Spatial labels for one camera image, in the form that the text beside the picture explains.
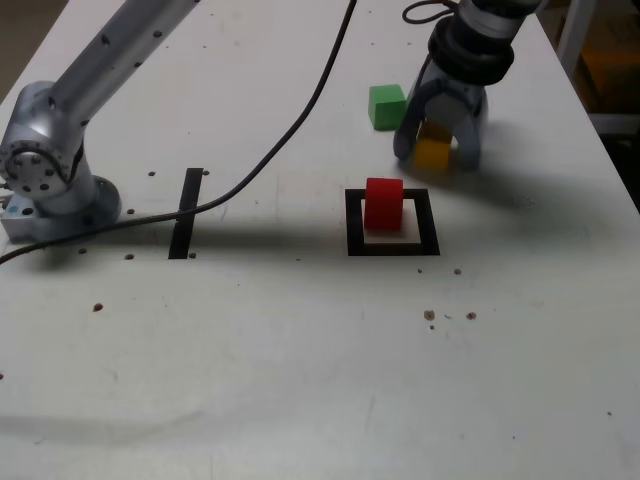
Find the white table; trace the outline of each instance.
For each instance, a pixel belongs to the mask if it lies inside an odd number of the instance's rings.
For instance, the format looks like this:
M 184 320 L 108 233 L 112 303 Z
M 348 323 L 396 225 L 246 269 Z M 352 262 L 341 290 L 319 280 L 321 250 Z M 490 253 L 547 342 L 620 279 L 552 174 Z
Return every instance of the white table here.
M 71 0 L 0 124 L 119 3 Z M 195 260 L 157 225 L 0 268 L 0 479 L 640 476 L 638 212 L 535 18 L 489 89 L 482 173 L 405 178 L 442 255 L 346 255 L 344 189 L 402 177 L 366 104 L 424 59 L 404 6 L 360 2 L 311 118 L 197 218 Z M 175 210 L 187 167 L 211 171 L 201 201 L 226 191 L 302 109 L 345 7 L 203 1 L 92 122 L 94 173 L 136 215 Z

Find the yellow cube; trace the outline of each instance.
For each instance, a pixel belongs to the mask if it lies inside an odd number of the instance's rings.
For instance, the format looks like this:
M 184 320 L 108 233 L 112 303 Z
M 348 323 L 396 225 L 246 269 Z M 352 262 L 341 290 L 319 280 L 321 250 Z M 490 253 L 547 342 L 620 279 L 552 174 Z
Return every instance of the yellow cube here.
M 420 127 L 414 154 L 417 168 L 444 172 L 449 168 L 451 134 L 442 126 L 424 122 Z

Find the floor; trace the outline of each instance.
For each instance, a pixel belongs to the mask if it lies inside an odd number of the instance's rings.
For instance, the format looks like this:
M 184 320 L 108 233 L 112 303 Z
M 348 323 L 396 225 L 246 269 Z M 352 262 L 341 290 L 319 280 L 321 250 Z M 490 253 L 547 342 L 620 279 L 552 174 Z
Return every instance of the floor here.
M 0 102 L 66 4 L 67 0 L 0 0 Z

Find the black square marking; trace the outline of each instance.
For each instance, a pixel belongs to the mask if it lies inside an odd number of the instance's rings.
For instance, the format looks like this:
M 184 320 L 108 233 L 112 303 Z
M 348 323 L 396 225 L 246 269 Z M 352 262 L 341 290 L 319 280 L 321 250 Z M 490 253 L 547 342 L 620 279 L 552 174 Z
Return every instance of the black square marking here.
M 420 243 L 365 243 L 362 219 L 364 189 L 345 190 L 347 210 L 347 244 L 350 257 L 400 257 L 440 255 L 436 226 L 429 201 L 429 192 L 424 189 L 404 191 L 405 200 L 413 200 L 416 207 Z

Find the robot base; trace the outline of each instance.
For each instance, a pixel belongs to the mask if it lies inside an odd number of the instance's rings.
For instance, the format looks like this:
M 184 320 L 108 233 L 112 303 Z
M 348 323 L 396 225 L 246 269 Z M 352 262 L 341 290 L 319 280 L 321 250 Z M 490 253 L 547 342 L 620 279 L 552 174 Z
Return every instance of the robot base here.
M 93 179 L 98 192 L 95 202 L 71 215 L 49 216 L 32 200 L 13 195 L 0 218 L 11 243 L 46 242 L 114 224 L 122 208 L 118 189 L 104 178 Z

